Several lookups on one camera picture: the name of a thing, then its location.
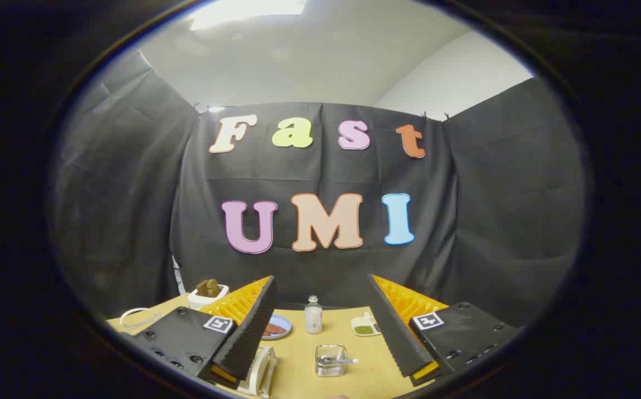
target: table surface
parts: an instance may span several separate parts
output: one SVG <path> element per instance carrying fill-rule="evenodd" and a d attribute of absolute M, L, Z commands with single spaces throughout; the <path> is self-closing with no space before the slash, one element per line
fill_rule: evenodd
<path fill-rule="evenodd" d="M 126 324 L 148 320 L 153 313 L 166 315 L 178 306 L 189 308 L 187 294 L 173 298 L 151 310 L 138 311 L 126 316 Z M 302 310 L 275 310 L 292 324 L 291 332 L 280 339 L 260 342 L 260 346 L 272 346 L 278 357 L 270 388 L 271 399 L 331 399 L 345 395 L 349 399 L 382 398 L 401 396 L 426 386 L 414 387 L 409 377 L 403 378 L 381 335 L 356 336 L 350 320 L 372 314 L 368 306 L 341 310 L 323 311 L 323 332 L 306 332 Z M 110 326 L 123 331 L 118 318 L 108 320 Z M 143 324 L 127 331 L 137 334 L 150 324 Z M 341 344 L 348 350 L 350 359 L 359 359 L 358 364 L 348 364 L 345 374 L 339 377 L 318 377 L 315 369 L 316 346 Z M 255 397 L 221 387 L 241 397 Z"/>

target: white dish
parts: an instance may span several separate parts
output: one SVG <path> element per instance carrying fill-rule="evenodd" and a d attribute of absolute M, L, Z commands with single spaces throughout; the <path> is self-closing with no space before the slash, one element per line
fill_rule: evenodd
<path fill-rule="evenodd" d="M 361 318 L 354 318 L 350 320 L 350 328 L 353 329 L 353 333 L 356 336 L 373 336 L 373 335 L 379 335 L 381 334 L 379 331 L 377 331 L 376 328 L 374 328 L 374 324 L 376 324 L 377 321 L 374 320 L 373 316 L 370 316 L 367 311 L 365 312 L 364 316 Z M 355 330 L 355 328 L 358 328 L 359 326 L 368 326 L 369 328 L 372 329 L 371 334 L 358 334 Z"/>

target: black curtain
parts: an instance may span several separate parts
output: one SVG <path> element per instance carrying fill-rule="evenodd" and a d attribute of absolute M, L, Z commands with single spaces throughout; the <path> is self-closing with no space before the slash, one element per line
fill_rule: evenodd
<path fill-rule="evenodd" d="M 210 154 L 225 116 L 256 114 L 235 149 Z M 277 147 L 282 119 L 311 121 L 313 144 Z M 364 151 L 338 145 L 338 124 L 364 121 Z M 409 157 L 399 126 L 423 133 Z M 366 106 L 260 104 L 199 114 L 131 53 L 83 96 L 57 154 L 52 237 L 75 292 L 107 318 L 217 278 L 234 290 L 265 275 L 281 301 L 363 306 L 375 273 L 446 303 L 472 301 L 508 323 L 535 318 L 572 264 L 586 204 L 574 126 L 544 83 L 530 79 L 443 123 Z M 317 194 L 330 212 L 358 193 L 359 248 L 295 252 L 292 195 Z M 381 197 L 406 193 L 415 240 L 384 243 Z M 222 202 L 247 203 L 244 233 L 258 237 L 257 201 L 274 201 L 274 243 L 241 253 L 225 237 Z"/>
<path fill-rule="evenodd" d="M 459 184 L 455 245 L 438 298 L 530 323 L 579 247 L 589 190 L 581 136 L 536 78 L 443 127 Z"/>
<path fill-rule="evenodd" d="M 171 298 L 170 214 L 198 112 L 138 51 L 92 81 L 74 110 L 49 210 L 65 280 L 107 318 Z"/>

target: glass bottle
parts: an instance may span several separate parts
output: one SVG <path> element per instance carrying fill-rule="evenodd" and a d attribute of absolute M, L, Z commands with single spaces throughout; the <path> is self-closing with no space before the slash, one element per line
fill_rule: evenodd
<path fill-rule="evenodd" d="M 311 295 L 308 298 L 308 305 L 303 311 L 306 315 L 306 331 L 309 334 L 318 334 L 323 331 L 323 318 L 321 313 L 323 307 L 318 305 L 318 297 Z"/>

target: white ceiling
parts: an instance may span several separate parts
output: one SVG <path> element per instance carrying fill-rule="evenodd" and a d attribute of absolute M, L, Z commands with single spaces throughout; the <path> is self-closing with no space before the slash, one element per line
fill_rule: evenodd
<path fill-rule="evenodd" d="M 200 110 L 278 101 L 372 106 L 421 61 L 470 31 L 411 0 L 308 0 L 300 16 L 195 31 L 190 23 L 184 17 L 169 23 L 140 48 Z"/>

